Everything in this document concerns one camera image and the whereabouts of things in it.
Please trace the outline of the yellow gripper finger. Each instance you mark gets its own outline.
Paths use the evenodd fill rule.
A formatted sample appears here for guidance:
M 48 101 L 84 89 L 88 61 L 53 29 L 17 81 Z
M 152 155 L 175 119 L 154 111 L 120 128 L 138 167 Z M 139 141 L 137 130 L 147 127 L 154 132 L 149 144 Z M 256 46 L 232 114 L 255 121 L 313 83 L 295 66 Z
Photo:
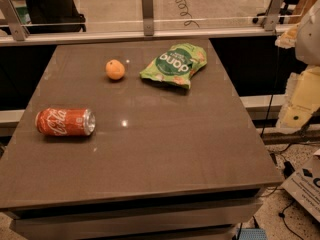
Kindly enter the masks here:
M 290 74 L 276 127 L 301 129 L 319 108 L 320 67 L 308 66 L 300 74 Z

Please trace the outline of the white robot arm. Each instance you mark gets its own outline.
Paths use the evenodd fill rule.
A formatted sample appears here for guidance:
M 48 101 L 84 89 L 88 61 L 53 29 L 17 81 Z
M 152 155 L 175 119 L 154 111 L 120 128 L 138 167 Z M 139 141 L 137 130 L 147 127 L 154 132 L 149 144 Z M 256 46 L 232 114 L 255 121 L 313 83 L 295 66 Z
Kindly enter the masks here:
M 278 37 L 275 45 L 294 48 L 296 59 L 307 65 L 302 73 L 290 74 L 276 123 L 280 132 L 294 133 L 320 108 L 320 0 L 298 24 Z

